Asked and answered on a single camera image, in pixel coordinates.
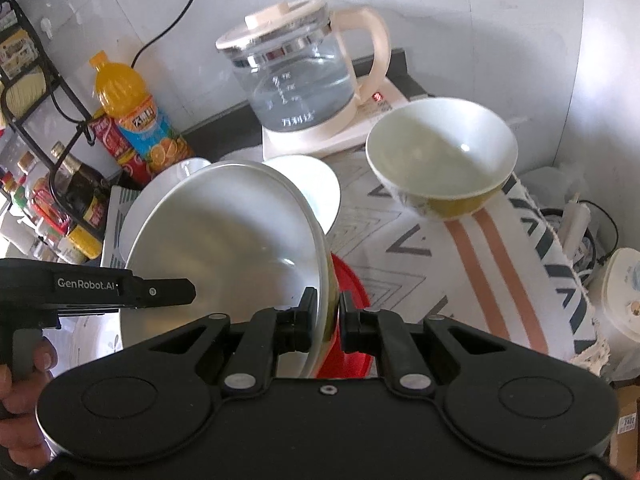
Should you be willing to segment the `person's left hand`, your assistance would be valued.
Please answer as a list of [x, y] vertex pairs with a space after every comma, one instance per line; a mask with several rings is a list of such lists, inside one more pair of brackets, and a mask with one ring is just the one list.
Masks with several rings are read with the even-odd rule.
[[35, 408], [52, 379], [52, 368], [58, 364], [58, 355], [48, 338], [41, 338], [32, 359], [32, 372], [18, 382], [13, 381], [9, 367], [1, 365], [1, 405], [14, 415], [1, 422], [1, 446], [18, 466], [40, 469], [50, 462], [51, 452], [38, 426]]

